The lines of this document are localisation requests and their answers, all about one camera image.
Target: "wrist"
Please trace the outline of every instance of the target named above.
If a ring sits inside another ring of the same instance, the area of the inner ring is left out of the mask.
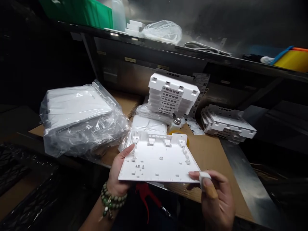
[[[127,190],[121,189],[121,187],[117,187],[113,185],[109,180],[107,181],[107,190],[112,196],[124,196],[127,194]]]

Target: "metal shelf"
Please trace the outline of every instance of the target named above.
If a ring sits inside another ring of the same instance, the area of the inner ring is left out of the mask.
[[[219,65],[229,66],[245,71],[250,71],[262,75],[272,76],[272,77],[282,77],[286,79],[292,79],[301,82],[308,82],[308,74],[300,73],[288,69],[283,69],[275,66],[270,66],[262,63],[251,62],[244,59],[227,57],[223,55],[207,53],[203,51],[194,50],[187,47],[176,46],[172,44],[162,43],[158,41],[153,41],[145,38],[136,38],[131,35],[125,35],[118,33],[116,36],[114,32],[109,32],[107,30],[101,30],[97,28],[74,25],[66,22],[54,21],[55,27],[69,32],[75,33],[86,33],[94,37],[99,37],[103,39],[110,39],[114,41],[124,42],[128,44],[133,44],[136,46],[142,46],[149,49],[159,50],[162,52],[175,53],[182,56],[189,56],[197,59],[202,59],[204,61],[215,63]]]

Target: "stacked white panels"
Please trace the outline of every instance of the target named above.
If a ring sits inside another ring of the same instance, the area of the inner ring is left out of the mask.
[[[243,111],[231,110],[210,104],[201,111],[204,132],[239,144],[253,138],[257,130],[243,118]]]
[[[175,113],[176,117],[189,114],[200,91],[197,86],[155,72],[149,82],[148,109],[165,115]]]

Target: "green bead bracelet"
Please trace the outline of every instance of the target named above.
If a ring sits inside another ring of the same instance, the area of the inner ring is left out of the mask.
[[[107,182],[104,183],[100,196],[102,199],[102,203],[105,206],[102,218],[107,216],[109,212],[109,219],[113,218],[111,210],[120,209],[124,205],[127,198],[127,194],[121,197],[111,195],[111,193],[108,192],[107,189]]]

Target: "clear plastic wrap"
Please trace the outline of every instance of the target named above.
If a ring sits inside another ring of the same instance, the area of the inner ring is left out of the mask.
[[[125,138],[123,138],[122,143],[119,145],[118,150],[120,152],[131,144],[132,131],[148,131],[151,134],[166,135],[167,125],[161,121],[135,115],[130,133],[128,133]]]
[[[173,123],[173,118],[171,116],[148,110],[147,103],[138,106],[135,110],[135,114],[145,118],[161,121],[163,123],[166,123],[168,126],[171,126],[171,124]],[[181,117],[180,119],[180,127],[183,127],[186,121],[184,117]]]
[[[95,159],[93,150],[118,145],[130,131],[122,108],[98,81],[47,91],[40,117],[45,152],[54,157],[65,153]]]
[[[182,29],[172,21],[162,20],[149,24],[142,30],[144,36],[151,40],[178,44],[182,39]]]

